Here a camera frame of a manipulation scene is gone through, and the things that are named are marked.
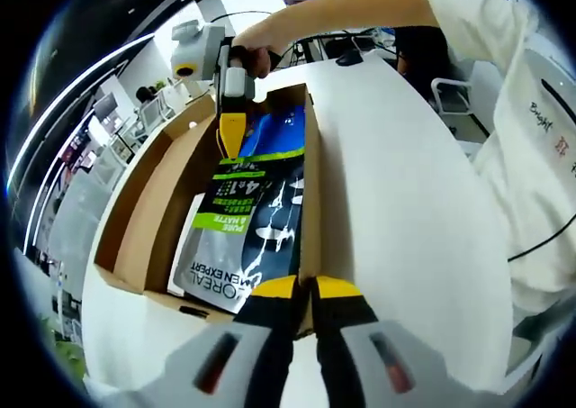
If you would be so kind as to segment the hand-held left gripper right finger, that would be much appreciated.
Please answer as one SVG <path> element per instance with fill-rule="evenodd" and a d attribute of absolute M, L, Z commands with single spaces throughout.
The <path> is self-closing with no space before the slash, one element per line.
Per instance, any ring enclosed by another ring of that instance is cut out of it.
<path fill-rule="evenodd" d="M 332 407 L 503 407 L 451 377 L 442 355 L 398 322 L 380 320 L 343 279 L 310 280 L 317 359 Z"/>

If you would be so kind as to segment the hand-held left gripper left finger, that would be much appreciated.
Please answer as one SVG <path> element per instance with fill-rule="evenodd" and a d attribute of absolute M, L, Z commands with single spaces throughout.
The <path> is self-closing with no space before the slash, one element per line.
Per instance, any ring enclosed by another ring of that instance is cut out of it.
<path fill-rule="evenodd" d="M 202 330 L 135 390 L 98 395 L 98 407 L 277 407 L 300 328 L 297 276 L 257 286 L 231 322 Z"/>

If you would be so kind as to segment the person's right hand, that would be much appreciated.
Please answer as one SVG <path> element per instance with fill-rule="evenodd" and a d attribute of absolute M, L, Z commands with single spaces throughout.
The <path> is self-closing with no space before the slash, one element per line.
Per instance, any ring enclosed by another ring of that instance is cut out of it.
<path fill-rule="evenodd" d="M 234 63 L 239 63 L 252 78 L 265 78 L 280 63 L 282 57 L 267 48 L 247 49 L 233 46 L 229 55 Z"/>

